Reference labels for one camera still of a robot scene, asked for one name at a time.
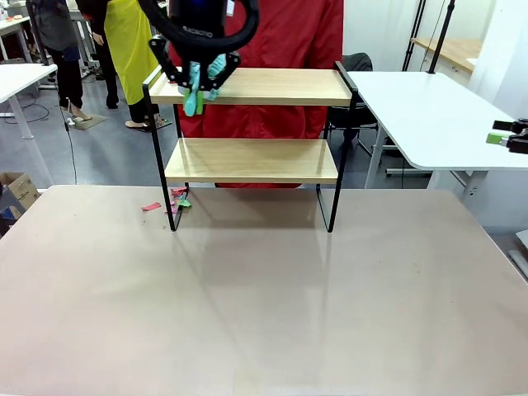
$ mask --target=yellow apron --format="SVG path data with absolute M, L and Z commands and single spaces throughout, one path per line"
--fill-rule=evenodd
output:
M 143 99 L 143 81 L 158 66 L 149 48 L 149 20 L 137 0 L 108 2 L 105 33 L 126 102 L 134 105 Z

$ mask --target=hand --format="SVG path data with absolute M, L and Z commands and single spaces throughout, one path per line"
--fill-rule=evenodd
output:
M 99 45 L 105 44 L 105 41 L 102 39 L 102 35 L 98 35 L 97 33 L 92 33 L 92 36 L 93 36 L 93 40 Z

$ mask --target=person in red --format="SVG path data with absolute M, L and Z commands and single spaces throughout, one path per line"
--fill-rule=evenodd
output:
M 343 0 L 260 0 L 260 24 L 238 52 L 242 68 L 333 68 L 342 59 Z M 245 10 L 235 3 L 226 35 L 240 31 Z M 176 51 L 169 56 L 180 65 Z M 318 139 L 327 109 L 319 106 L 207 106 L 187 117 L 179 108 L 188 138 Z M 221 184 L 222 187 L 295 187 L 285 184 Z

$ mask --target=wall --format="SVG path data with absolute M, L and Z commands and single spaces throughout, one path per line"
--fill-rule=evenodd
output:
M 528 117 L 528 1 L 499 0 L 469 84 L 513 118 Z M 493 232 L 528 229 L 528 172 L 490 172 L 468 208 Z
M 488 27 L 490 10 L 496 0 L 457 0 L 448 37 L 483 38 Z M 428 0 L 420 36 L 431 37 L 443 0 Z M 345 0 L 343 54 L 366 52 L 375 70 L 399 71 L 418 0 Z M 445 0 L 435 36 L 441 32 L 449 0 Z M 412 70 L 419 68 L 424 51 L 416 49 Z

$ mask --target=red paper scrap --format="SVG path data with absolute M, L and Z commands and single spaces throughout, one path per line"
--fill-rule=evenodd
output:
M 148 212 L 149 210 L 154 210 L 154 209 L 161 208 L 161 207 L 162 207 L 162 204 L 160 204 L 159 202 L 154 202 L 153 204 L 144 206 L 141 209 L 145 212 Z
M 171 193 L 173 196 L 181 196 L 185 191 L 187 191 L 187 187 L 171 188 Z

